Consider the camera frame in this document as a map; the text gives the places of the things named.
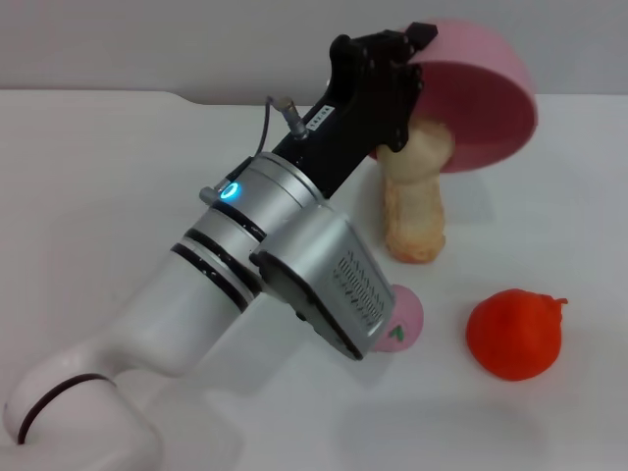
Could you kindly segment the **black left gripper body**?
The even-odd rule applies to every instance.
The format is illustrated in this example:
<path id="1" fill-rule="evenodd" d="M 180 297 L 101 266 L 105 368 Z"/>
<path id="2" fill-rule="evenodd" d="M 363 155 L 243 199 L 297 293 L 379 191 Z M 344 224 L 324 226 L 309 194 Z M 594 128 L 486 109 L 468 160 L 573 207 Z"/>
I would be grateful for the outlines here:
<path id="1" fill-rule="evenodd" d="M 401 31 L 338 36 L 330 48 L 330 83 L 305 121 L 314 122 L 326 106 L 331 113 L 306 138 L 286 136 L 273 152 L 300 170 L 323 195 L 333 195 L 368 154 L 385 145 L 393 69 L 410 65 L 417 51 Z"/>

